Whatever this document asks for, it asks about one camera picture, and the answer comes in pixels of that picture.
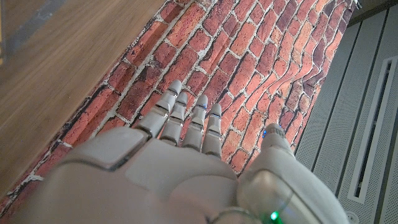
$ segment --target white robotic arm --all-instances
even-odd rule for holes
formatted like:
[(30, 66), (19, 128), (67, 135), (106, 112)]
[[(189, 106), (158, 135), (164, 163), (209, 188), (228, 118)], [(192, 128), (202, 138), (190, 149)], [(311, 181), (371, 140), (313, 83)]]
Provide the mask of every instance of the white robotic arm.
[(221, 106), (199, 97), (178, 147), (187, 96), (174, 81), (136, 128), (74, 149), (15, 223), (348, 223), (332, 192), (295, 160), (280, 126), (239, 179), (221, 161)]

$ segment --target brick wall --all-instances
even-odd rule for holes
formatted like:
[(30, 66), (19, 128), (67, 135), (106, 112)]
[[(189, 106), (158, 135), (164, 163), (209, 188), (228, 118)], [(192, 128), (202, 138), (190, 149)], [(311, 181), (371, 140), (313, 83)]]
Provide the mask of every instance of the brick wall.
[(351, 0), (167, 0), (0, 201), (0, 222), (72, 147), (134, 126), (174, 79), (188, 95), (186, 122), (198, 96), (221, 104), (222, 160), (237, 175), (260, 153), (269, 123), (295, 150), (351, 8)]

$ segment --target robotic finger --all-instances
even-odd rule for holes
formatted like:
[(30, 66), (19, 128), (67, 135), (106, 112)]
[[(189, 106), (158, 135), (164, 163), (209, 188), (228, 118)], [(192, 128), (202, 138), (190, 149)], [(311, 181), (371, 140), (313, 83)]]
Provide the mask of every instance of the robotic finger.
[(14, 222), (348, 223), (334, 194), (295, 160), (277, 124), (266, 127), (261, 153), (239, 181), (220, 159), (217, 103), (202, 145), (207, 96), (198, 98), (178, 147), (187, 107), (181, 89), (172, 82), (134, 129), (114, 128), (72, 150)]

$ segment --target wooden floor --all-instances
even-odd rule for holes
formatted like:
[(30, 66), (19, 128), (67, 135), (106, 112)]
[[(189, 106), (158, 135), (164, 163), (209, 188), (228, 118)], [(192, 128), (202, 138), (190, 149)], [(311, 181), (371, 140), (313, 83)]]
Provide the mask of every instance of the wooden floor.
[(0, 197), (163, 2), (68, 0), (0, 68)]

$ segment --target ventilation slot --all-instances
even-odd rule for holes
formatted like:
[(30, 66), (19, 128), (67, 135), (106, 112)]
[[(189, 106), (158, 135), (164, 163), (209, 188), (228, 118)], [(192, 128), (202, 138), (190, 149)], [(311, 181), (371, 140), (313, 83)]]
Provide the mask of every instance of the ventilation slot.
[(347, 198), (364, 203), (398, 57), (383, 61)]

